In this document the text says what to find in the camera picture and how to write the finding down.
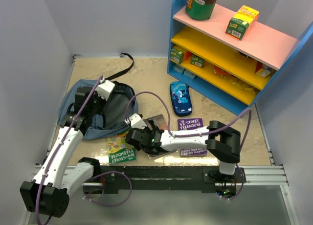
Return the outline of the green treehouse book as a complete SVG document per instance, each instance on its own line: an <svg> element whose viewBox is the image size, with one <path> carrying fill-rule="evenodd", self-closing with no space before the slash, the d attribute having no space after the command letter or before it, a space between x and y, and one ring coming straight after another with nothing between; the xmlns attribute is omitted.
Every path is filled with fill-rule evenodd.
<svg viewBox="0 0 313 225"><path fill-rule="evenodd" d="M109 164L118 164L129 161L136 161L136 149L126 142L125 131L118 135L108 137L108 158Z"/></svg>

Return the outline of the blue student backpack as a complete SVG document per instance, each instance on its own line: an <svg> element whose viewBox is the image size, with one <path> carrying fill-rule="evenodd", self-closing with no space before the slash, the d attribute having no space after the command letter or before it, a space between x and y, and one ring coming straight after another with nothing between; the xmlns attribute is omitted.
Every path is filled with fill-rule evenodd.
<svg viewBox="0 0 313 225"><path fill-rule="evenodd" d="M73 125L75 130L82 132L83 140L107 138L126 131L128 129L124 122L126 108L129 107L129 114L138 112L138 103L132 99L135 95L134 89L116 81L116 78L126 74L134 66L134 58L130 54L122 55L129 57L132 63L126 69L105 78L115 83L108 100L101 99L94 91ZM58 111L59 132L71 124L74 115L78 113L95 84L96 80L80 79L67 91Z"/></svg>

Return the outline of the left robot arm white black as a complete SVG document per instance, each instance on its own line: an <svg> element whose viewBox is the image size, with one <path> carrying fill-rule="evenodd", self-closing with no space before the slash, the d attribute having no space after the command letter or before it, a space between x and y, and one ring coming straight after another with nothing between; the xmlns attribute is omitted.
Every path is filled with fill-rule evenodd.
<svg viewBox="0 0 313 225"><path fill-rule="evenodd" d="M32 181L24 181L20 193L29 212L61 217L70 196L86 181L101 178L98 160L83 157L70 173L66 174L69 160L82 141L95 115L100 114L113 89L106 85L97 88L80 87L75 95L74 112L68 112L62 121L57 141L43 166Z"/></svg>

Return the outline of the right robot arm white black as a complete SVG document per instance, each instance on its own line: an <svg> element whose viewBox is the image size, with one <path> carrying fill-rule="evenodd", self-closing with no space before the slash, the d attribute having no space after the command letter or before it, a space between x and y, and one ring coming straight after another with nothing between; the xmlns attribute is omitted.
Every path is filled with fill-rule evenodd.
<svg viewBox="0 0 313 225"><path fill-rule="evenodd" d="M218 177L230 182L235 177L236 164L240 162L241 133L219 121L210 121L207 127L185 131L165 131L158 127L149 129L143 122L131 124L125 141L151 156L181 149L208 150L219 160Z"/></svg>

